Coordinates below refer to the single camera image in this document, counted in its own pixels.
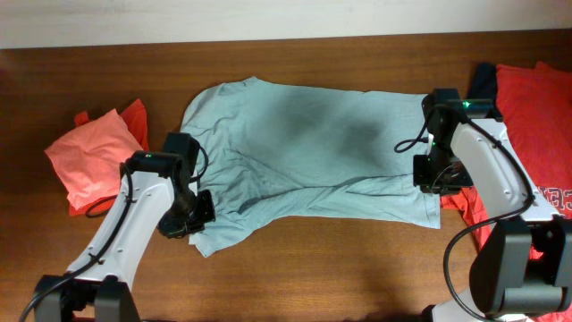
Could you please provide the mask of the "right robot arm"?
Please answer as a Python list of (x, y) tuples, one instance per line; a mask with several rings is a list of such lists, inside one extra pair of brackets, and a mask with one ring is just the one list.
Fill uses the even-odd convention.
[(424, 321), (524, 321), (571, 305), (571, 222), (547, 201), (512, 148), (501, 112), (489, 99), (436, 89), (422, 101), (418, 138), (427, 151), (413, 160), (413, 183), (426, 193), (479, 193), (488, 217), (457, 233), (453, 247), (479, 228), (491, 234), (469, 270), (469, 286), (427, 307)]

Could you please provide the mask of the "grey t-shirt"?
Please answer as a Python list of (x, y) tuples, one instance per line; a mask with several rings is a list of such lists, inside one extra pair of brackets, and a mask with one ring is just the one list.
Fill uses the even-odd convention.
[(181, 130), (205, 149), (199, 186), (215, 220), (189, 242), (204, 256), (273, 220), (322, 216), (439, 228), (440, 200), (413, 183), (419, 94), (281, 85), (255, 77), (198, 94)]

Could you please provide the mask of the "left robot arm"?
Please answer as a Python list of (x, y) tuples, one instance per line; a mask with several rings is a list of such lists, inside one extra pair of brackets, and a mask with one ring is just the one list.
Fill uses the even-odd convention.
[(171, 132), (159, 152), (136, 151), (120, 165), (121, 187), (87, 248), (63, 275), (43, 275), (20, 315), (75, 321), (91, 306), (95, 321), (138, 321), (131, 290), (153, 232), (180, 239), (215, 220), (210, 191), (195, 166), (208, 155), (188, 133)]

